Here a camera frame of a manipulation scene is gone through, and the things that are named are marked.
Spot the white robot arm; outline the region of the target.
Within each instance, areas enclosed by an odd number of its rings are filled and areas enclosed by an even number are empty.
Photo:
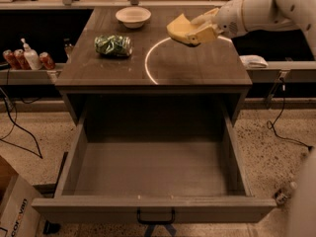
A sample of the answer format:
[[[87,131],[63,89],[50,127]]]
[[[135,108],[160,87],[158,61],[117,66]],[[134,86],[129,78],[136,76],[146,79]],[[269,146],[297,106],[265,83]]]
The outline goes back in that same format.
[[[257,31],[303,32],[310,50],[316,52],[316,0],[230,0],[217,11],[193,20],[186,34],[191,44],[220,35],[236,38]],[[316,237],[316,151],[303,162],[290,205],[286,237]]]

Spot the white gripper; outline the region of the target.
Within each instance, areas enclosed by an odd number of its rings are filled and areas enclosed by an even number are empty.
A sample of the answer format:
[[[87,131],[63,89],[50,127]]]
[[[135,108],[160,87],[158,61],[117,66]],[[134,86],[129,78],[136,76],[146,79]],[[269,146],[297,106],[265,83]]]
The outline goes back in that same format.
[[[243,18],[244,0],[230,0],[220,9],[211,9],[191,20],[194,26],[186,34],[186,38],[191,45],[216,40],[221,34],[234,39],[247,34]]]

